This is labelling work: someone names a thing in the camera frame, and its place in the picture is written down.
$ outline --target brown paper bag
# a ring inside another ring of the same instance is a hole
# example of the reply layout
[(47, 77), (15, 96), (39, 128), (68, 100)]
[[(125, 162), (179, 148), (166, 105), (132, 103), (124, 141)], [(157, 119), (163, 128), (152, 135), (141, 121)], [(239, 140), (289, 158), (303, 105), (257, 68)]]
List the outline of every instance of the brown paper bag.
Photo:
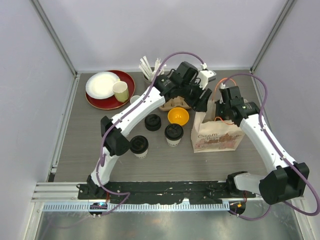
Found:
[(191, 131), (191, 142), (195, 153), (234, 151), (245, 133), (237, 125), (214, 121), (216, 104), (209, 101), (207, 112), (196, 112)]

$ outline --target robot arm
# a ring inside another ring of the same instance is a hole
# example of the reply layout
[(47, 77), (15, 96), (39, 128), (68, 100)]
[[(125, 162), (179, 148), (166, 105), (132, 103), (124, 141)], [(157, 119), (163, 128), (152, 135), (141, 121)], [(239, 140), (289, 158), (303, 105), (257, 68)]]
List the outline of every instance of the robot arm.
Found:
[(155, 79), (150, 93), (145, 98), (149, 89), (128, 108), (111, 119), (107, 116), (101, 119), (101, 135), (120, 119), (121, 121), (114, 127), (105, 138), (103, 144), (103, 154), (105, 155), (104, 165), (99, 167), (99, 180), (97, 171), (94, 170), (87, 179), (89, 191), (97, 198), (103, 196), (105, 191), (100, 188), (100, 183), (105, 185), (110, 180), (110, 174), (118, 158), (126, 153), (130, 148), (127, 136), (130, 131), (150, 112), (162, 106), (168, 100), (181, 96), (184, 101), (197, 112), (206, 112), (207, 103), (212, 93), (206, 89), (208, 82), (216, 78), (216, 73), (209, 70), (201, 70), (188, 62), (182, 62), (171, 74), (159, 75)]
[(254, 102), (244, 102), (238, 86), (221, 89), (222, 102), (216, 103), (216, 117), (232, 120), (250, 138), (266, 167), (267, 176), (236, 172), (228, 176), (231, 191), (249, 191), (261, 195), (270, 205), (302, 196), (306, 187), (304, 181), (282, 160), (263, 130), (266, 130), (286, 159), (306, 178), (309, 169), (305, 163), (296, 161), (285, 151), (268, 128), (263, 116), (259, 122), (260, 109)]

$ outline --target round red tray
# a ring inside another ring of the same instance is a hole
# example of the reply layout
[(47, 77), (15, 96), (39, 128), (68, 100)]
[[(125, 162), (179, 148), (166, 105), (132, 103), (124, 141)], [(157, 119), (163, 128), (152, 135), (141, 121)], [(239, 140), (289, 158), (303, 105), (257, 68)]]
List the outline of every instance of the round red tray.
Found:
[(89, 102), (89, 104), (91, 104), (93, 107), (97, 109), (112, 110), (112, 109), (120, 108), (123, 105), (125, 105), (127, 102), (129, 102), (130, 98), (134, 95), (136, 90), (135, 81), (132, 79), (132, 77), (128, 73), (124, 71), (119, 71), (119, 70), (110, 70), (109, 72), (117, 74), (118, 77), (120, 78), (120, 81), (126, 82), (129, 90), (129, 98), (126, 102), (119, 102), (114, 95), (106, 99), (95, 99), (93, 97), (90, 97), (86, 92), (85, 93), (86, 100)]

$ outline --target orange bowl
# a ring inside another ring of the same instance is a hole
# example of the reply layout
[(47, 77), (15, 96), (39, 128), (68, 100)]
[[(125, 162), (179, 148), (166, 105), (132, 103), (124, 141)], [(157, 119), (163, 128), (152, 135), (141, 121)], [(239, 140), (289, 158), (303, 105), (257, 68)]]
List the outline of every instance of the orange bowl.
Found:
[(168, 112), (168, 120), (171, 124), (184, 126), (189, 121), (189, 113), (182, 107), (174, 107)]

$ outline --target black lid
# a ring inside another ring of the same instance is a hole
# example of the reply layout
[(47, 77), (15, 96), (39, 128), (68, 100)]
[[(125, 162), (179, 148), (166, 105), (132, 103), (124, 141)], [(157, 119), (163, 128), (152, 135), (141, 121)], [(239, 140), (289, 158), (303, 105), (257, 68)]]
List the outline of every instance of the black lid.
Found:
[(157, 131), (161, 128), (161, 118), (157, 114), (150, 114), (144, 119), (144, 125), (149, 131)]
[(172, 123), (166, 126), (164, 135), (171, 141), (179, 140), (184, 135), (184, 129), (179, 124)]
[(148, 139), (140, 135), (133, 137), (130, 141), (130, 144), (131, 144), (130, 150), (134, 154), (142, 154), (149, 147)]

